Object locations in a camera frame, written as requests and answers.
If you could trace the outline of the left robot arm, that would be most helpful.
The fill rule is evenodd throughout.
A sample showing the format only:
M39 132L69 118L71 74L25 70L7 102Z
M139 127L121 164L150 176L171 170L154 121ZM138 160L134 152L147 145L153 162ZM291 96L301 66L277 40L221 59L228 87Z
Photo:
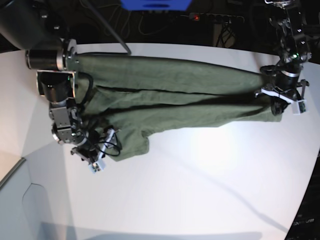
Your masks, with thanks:
M298 0L266 0L273 6L274 15L269 22L279 34L279 61L265 65L260 72L270 77L270 82L255 92L255 95L270 97L271 112L274 116L284 113L291 106L295 115L307 112L305 90L310 83L300 79L304 63L312 54L303 30L303 20Z

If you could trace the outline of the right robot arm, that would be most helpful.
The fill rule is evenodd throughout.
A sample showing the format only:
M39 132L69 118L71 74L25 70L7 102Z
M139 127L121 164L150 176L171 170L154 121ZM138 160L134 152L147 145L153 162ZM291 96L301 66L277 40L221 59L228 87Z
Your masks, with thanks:
M84 128L81 114L93 88L93 78L79 72L77 42L51 34L40 21L32 0L0 2L0 33L25 50L26 65L36 71L38 92L49 102L52 135L72 144L71 154L90 165L105 156L95 130Z

